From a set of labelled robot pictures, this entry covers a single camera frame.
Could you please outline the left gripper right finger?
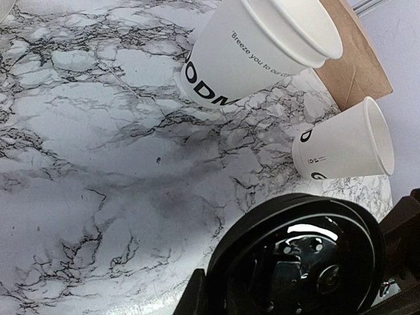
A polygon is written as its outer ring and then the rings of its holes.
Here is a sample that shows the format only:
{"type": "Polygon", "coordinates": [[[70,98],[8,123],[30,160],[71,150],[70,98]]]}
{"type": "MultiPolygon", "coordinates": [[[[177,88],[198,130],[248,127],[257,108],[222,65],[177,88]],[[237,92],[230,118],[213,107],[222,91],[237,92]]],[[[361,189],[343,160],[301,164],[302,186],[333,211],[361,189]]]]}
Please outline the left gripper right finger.
{"type": "Polygon", "coordinates": [[[400,288],[381,302],[378,314],[419,313],[419,189],[403,197],[379,224],[385,237],[385,278],[400,288]]]}

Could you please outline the brown paper bag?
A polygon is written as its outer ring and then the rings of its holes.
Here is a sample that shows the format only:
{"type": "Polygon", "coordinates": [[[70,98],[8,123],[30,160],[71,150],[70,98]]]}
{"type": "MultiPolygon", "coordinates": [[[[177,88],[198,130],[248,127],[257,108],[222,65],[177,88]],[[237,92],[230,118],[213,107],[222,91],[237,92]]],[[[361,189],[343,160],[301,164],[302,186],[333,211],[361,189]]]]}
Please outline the brown paper bag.
{"type": "Polygon", "coordinates": [[[323,0],[341,36],[343,55],[316,69],[339,109],[345,111],[370,96],[375,100],[393,93],[361,21],[347,1],[323,0]]]}

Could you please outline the stack of white paper cups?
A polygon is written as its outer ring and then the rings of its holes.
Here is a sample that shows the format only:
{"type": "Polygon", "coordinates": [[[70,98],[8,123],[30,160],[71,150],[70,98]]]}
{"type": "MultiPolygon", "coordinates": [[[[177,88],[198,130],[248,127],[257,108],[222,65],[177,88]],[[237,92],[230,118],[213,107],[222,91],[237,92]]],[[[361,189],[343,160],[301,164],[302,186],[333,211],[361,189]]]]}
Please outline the stack of white paper cups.
{"type": "Polygon", "coordinates": [[[180,84],[196,104],[221,108],[342,54],[320,1],[222,1],[186,57],[180,84]]]}

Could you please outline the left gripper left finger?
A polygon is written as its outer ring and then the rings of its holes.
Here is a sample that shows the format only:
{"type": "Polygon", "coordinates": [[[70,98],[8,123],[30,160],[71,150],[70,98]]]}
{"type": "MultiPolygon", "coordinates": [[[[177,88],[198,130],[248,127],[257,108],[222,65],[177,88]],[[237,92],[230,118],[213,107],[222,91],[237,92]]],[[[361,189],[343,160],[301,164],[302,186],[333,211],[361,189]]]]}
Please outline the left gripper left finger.
{"type": "Polygon", "coordinates": [[[204,269],[195,269],[173,315],[206,315],[209,313],[207,282],[204,269]]]}

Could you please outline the single white paper cup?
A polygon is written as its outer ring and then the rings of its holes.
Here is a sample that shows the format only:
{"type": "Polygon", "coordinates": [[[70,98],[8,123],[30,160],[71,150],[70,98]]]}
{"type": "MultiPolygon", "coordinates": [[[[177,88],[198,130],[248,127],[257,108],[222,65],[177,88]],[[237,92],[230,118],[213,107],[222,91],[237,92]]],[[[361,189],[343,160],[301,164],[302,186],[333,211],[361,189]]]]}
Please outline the single white paper cup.
{"type": "Polygon", "coordinates": [[[391,176],[395,168],[389,127],[370,96],[301,133],[291,153],[296,170],[306,179],[391,176]]]}

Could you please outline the white canister with stirrers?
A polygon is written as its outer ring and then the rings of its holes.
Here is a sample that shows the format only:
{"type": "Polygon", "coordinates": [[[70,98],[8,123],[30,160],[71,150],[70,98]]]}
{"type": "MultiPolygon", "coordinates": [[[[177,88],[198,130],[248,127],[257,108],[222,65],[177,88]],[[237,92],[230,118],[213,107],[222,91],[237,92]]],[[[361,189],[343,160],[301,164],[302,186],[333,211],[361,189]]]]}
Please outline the white canister with stirrers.
{"type": "Polygon", "coordinates": [[[9,15],[15,3],[16,0],[0,0],[0,22],[9,15]]]}

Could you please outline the black plastic cup lid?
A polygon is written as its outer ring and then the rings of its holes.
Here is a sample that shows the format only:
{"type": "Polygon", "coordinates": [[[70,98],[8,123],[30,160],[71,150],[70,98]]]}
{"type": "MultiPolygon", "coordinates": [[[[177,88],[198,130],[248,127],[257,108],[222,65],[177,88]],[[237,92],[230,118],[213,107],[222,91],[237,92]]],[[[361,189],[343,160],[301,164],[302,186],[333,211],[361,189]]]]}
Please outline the black plastic cup lid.
{"type": "Polygon", "coordinates": [[[384,237],[365,207],[286,194],[254,207],[216,246],[209,311],[228,313],[233,281],[259,314],[357,314],[373,304],[384,269],[384,237]]]}

